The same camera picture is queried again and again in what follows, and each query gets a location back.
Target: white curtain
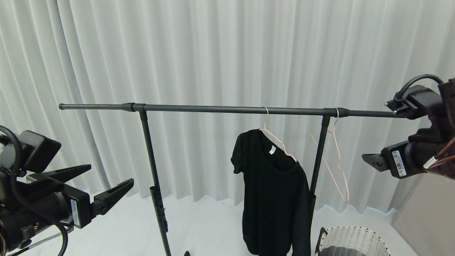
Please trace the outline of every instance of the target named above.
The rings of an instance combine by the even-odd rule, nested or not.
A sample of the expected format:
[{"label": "white curtain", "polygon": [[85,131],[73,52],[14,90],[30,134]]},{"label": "white curtain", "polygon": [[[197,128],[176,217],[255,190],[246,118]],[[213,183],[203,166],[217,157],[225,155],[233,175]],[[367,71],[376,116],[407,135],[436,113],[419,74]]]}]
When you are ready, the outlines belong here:
[{"label": "white curtain", "polygon": [[[92,164],[72,185],[95,192],[134,178],[132,193],[147,196],[153,182],[138,113],[61,111],[59,103],[387,111],[384,103],[410,78],[454,76],[454,31],[451,0],[1,1],[0,122],[60,141],[49,170]],[[261,127],[264,115],[148,116],[163,195],[243,200],[230,157],[236,137]],[[316,150],[310,134],[320,121],[267,117],[308,180]],[[415,177],[379,173],[361,154],[425,125],[425,118],[338,121],[349,204],[360,212],[401,205]],[[324,155],[344,192],[330,134],[327,140]],[[324,165],[317,196],[317,208],[347,205]]]}]

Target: black t-shirt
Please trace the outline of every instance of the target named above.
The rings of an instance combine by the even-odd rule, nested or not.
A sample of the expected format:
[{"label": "black t-shirt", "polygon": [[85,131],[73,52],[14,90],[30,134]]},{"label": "black t-shirt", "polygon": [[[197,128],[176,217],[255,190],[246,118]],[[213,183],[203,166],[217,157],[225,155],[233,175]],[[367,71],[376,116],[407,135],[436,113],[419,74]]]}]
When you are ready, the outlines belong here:
[{"label": "black t-shirt", "polygon": [[298,162],[256,129],[238,136],[231,162],[243,172],[243,239],[260,256],[309,256],[309,189]]}]

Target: horizontal bar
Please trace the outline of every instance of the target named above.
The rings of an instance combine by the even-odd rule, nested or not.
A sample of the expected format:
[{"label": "horizontal bar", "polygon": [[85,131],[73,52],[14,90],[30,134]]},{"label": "horizontal bar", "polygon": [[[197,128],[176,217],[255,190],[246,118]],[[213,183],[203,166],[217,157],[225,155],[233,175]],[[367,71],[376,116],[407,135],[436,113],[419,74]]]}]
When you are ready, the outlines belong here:
[{"label": "horizontal bar", "polygon": [[60,109],[111,109],[126,111],[167,111],[167,112],[197,112],[197,113],[243,113],[243,114],[278,114],[278,115],[308,115],[331,117],[380,117],[403,118],[386,111],[349,110],[345,108],[268,108],[265,107],[232,107],[232,106],[192,106],[192,105],[151,105],[138,103],[125,104],[60,104]]}]

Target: black metal rod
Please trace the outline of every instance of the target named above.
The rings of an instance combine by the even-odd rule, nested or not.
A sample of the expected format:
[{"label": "black metal rod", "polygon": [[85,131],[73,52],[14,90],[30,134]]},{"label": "black metal rod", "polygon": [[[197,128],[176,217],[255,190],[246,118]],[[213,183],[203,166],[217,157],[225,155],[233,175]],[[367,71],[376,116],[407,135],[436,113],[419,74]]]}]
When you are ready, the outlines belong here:
[{"label": "black metal rod", "polygon": [[316,150],[316,159],[314,160],[313,176],[311,178],[310,195],[311,195],[311,209],[310,216],[313,219],[314,206],[316,203],[316,184],[319,177],[319,169],[321,168],[322,154],[324,153],[325,138],[327,137],[327,129],[330,124],[330,116],[322,117],[321,133],[319,134],[318,149]]},{"label": "black metal rod", "polygon": [[232,107],[232,106],[191,106],[191,105],[151,105],[139,103],[125,104],[60,104],[60,109],[111,109],[126,111],[167,111],[167,112],[197,112],[197,113],[243,113],[243,114],[278,114],[278,115],[309,115],[331,117],[380,117],[403,118],[388,111],[362,111],[345,108],[269,108],[264,107]]},{"label": "black metal rod", "polygon": [[[150,167],[152,169],[153,183],[154,183],[155,189],[157,190],[157,193],[159,193],[159,195],[161,195],[160,182],[158,179],[158,172],[157,172],[157,164],[155,162],[155,155],[153,154],[152,138],[150,136],[150,129],[148,126],[147,112],[142,110],[139,112],[139,115],[141,117],[142,129],[144,130],[145,144],[147,147],[147,154],[148,154],[148,159],[150,161]],[[161,219],[161,211],[160,211],[160,206],[159,206],[160,203],[156,202],[156,197],[153,195],[152,195],[152,199],[153,199],[153,207],[155,208],[155,214],[156,214],[157,220],[158,220],[158,226],[160,228],[161,239],[163,241],[164,251],[166,252],[166,256],[171,256],[171,249],[169,248],[169,241],[167,240],[167,235],[166,235],[166,227],[164,226],[164,223]]]}]

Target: gray cloth in basket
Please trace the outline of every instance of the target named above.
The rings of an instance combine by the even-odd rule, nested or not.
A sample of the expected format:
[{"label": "gray cloth in basket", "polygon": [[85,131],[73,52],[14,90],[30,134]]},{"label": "gray cloth in basket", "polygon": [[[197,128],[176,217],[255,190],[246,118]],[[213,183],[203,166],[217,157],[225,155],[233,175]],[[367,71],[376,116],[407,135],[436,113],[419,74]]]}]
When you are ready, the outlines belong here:
[{"label": "gray cloth in basket", "polygon": [[362,252],[346,247],[330,246],[324,248],[319,256],[367,256]]}]

